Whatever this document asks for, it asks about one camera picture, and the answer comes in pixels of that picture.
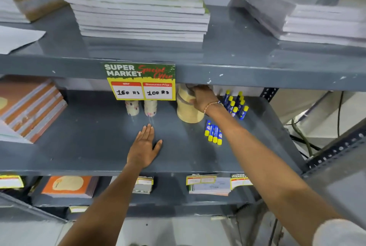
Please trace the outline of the person's right hand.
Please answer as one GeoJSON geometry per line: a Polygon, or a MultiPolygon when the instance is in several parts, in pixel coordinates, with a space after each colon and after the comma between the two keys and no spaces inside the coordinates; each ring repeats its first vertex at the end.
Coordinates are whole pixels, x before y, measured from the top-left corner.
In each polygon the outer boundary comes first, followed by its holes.
{"type": "Polygon", "coordinates": [[[221,106],[221,102],[209,86],[196,85],[192,87],[191,90],[193,91],[195,98],[191,99],[189,102],[205,115],[211,116],[213,111],[215,111],[218,106],[221,106]]]}

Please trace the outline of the person's left hand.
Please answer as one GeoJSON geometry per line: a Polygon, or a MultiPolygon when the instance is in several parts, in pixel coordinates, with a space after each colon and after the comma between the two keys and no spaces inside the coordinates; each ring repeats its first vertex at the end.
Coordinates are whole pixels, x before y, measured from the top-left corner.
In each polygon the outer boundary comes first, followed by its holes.
{"type": "Polygon", "coordinates": [[[153,153],[156,143],[154,140],[154,127],[149,123],[143,126],[138,132],[127,155],[127,167],[139,168],[140,170],[148,167],[158,154],[153,153]]]}

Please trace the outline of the small beige masking tape roll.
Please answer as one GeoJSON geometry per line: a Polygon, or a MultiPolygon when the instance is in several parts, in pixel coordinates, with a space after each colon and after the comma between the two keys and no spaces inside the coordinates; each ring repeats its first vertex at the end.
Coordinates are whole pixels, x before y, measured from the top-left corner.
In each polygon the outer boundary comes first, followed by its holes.
{"type": "Polygon", "coordinates": [[[189,104],[192,104],[196,100],[195,92],[187,84],[178,85],[178,94],[183,101],[189,104]]]}

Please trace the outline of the person's left forearm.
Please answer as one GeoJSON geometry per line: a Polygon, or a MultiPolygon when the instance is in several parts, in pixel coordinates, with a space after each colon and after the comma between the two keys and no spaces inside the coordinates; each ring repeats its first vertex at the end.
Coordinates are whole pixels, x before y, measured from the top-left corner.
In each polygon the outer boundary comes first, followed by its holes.
{"type": "Polygon", "coordinates": [[[128,161],[121,174],[75,221],[58,246],[116,246],[142,168],[141,162],[128,161]]]}

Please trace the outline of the large beige masking tape roll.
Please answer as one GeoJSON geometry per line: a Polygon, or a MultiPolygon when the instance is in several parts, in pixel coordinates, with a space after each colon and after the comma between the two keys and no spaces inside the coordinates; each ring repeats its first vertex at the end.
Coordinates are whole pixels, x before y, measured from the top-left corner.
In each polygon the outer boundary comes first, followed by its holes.
{"type": "Polygon", "coordinates": [[[177,115],[185,123],[199,123],[204,119],[204,113],[197,110],[194,105],[177,98],[177,115]]]}

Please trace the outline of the clear tape roll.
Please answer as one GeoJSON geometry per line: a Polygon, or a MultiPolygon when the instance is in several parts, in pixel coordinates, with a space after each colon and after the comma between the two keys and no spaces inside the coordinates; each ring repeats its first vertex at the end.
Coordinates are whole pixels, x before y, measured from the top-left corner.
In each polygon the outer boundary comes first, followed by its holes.
{"type": "Polygon", "coordinates": [[[157,100],[144,100],[144,113],[148,117],[153,117],[157,113],[157,100]]]}
{"type": "Polygon", "coordinates": [[[128,115],[136,116],[140,112],[139,100],[125,100],[128,115]]]}

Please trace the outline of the group of blue glue sticks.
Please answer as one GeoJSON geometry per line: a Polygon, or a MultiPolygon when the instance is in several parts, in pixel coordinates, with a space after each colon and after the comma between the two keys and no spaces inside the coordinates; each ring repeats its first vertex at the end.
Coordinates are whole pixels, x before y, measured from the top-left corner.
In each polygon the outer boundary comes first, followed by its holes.
{"type": "Polygon", "coordinates": [[[232,117],[237,116],[239,120],[244,120],[249,111],[249,106],[246,104],[243,91],[239,91],[234,96],[231,94],[231,90],[226,90],[222,99],[224,107],[232,117]]]}

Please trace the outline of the stack of small white pads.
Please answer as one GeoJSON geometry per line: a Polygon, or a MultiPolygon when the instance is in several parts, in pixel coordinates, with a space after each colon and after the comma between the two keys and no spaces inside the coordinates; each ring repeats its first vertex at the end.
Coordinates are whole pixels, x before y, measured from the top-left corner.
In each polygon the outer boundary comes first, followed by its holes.
{"type": "Polygon", "coordinates": [[[133,194],[150,194],[152,191],[153,185],[136,185],[132,191],[133,194]]]}

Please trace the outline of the grey metal shelf rack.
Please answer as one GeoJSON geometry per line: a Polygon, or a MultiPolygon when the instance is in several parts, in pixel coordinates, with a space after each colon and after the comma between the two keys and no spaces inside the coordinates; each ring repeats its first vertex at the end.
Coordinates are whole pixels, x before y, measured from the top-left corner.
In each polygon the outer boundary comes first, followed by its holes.
{"type": "MultiPolygon", "coordinates": [[[[10,25],[43,30],[38,42],[15,54],[0,56],[0,73],[45,76],[61,80],[101,80],[103,61],[140,61],[176,65],[178,83],[247,85],[252,87],[329,88],[339,80],[343,69],[347,77],[358,76],[359,86],[348,80],[335,86],[360,89],[366,87],[366,51],[333,45],[279,43],[245,10],[233,7],[209,7],[208,32],[203,43],[103,39],[80,34],[71,7],[63,7],[32,25],[10,25]]],[[[67,108],[41,135],[35,144],[0,141],[0,173],[21,176],[89,174],[103,176],[97,192],[106,187],[107,176],[121,171],[126,161],[132,131],[148,122],[145,115],[131,119],[108,91],[75,84],[61,86],[67,108]]],[[[353,141],[341,144],[341,150],[325,157],[325,168],[307,169],[282,127],[273,107],[264,98],[250,96],[248,120],[241,122],[296,172],[304,173],[327,200],[343,215],[366,227],[366,125],[358,123],[359,132],[344,134],[353,141]]],[[[260,202],[254,188],[242,188],[228,199],[208,195],[189,195],[183,188],[183,176],[189,173],[239,172],[239,165],[229,148],[210,146],[203,138],[203,122],[189,126],[176,115],[176,104],[158,105],[153,119],[163,148],[157,160],[147,168],[158,176],[157,188],[148,201],[136,195],[130,217],[172,218],[233,216],[234,205],[246,207],[260,202]]]]}

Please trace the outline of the green yellow price sign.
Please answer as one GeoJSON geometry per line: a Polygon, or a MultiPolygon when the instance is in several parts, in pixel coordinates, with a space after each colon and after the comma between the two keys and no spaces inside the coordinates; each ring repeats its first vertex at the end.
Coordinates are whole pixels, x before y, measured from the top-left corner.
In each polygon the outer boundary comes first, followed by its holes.
{"type": "Polygon", "coordinates": [[[157,63],[101,63],[117,100],[176,100],[176,67],[157,63]]]}

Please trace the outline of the green yellow price tag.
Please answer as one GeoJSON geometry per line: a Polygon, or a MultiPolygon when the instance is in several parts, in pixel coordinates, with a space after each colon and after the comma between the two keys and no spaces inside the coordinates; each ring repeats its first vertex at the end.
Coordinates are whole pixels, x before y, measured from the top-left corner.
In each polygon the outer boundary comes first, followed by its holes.
{"type": "Polygon", "coordinates": [[[244,173],[231,174],[230,176],[230,189],[234,190],[241,186],[253,186],[252,182],[244,173]]]}

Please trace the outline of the stack of grey-cover notebooks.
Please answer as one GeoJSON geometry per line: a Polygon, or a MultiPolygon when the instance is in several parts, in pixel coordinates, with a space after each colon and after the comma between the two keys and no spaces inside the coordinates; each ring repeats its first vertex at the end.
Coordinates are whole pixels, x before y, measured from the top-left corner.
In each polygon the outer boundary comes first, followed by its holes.
{"type": "Polygon", "coordinates": [[[201,43],[210,11],[204,0],[65,0],[82,36],[201,43]]]}

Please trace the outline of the tall stack of orange notebooks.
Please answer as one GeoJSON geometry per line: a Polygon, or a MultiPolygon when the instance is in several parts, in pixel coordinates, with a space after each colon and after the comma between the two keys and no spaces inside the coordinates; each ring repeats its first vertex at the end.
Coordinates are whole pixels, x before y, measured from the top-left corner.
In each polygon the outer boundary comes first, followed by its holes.
{"type": "Polygon", "coordinates": [[[66,107],[49,78],[0,77],[0,141],[34,144],[66,107]]]}

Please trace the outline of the white paper sheet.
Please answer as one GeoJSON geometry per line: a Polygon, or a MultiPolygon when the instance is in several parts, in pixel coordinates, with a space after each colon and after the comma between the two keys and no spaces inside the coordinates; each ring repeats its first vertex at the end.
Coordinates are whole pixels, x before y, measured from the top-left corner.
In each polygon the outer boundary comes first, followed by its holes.
{"type": "Polygon", "coordinates": [[[0,26],[0,54],[7,55],[15,49],[38,41],[46,31],[0,26]]]}

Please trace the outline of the white sleeve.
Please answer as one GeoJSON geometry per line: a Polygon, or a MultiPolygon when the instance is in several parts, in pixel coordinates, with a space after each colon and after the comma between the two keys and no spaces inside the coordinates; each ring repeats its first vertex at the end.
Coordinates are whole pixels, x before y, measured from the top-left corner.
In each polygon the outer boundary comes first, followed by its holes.
{"type": "Polygon", "coordinates": [[[349,220],[328,220],[316,230],[312,246],[366,246],[366,230],[349,220]]]}

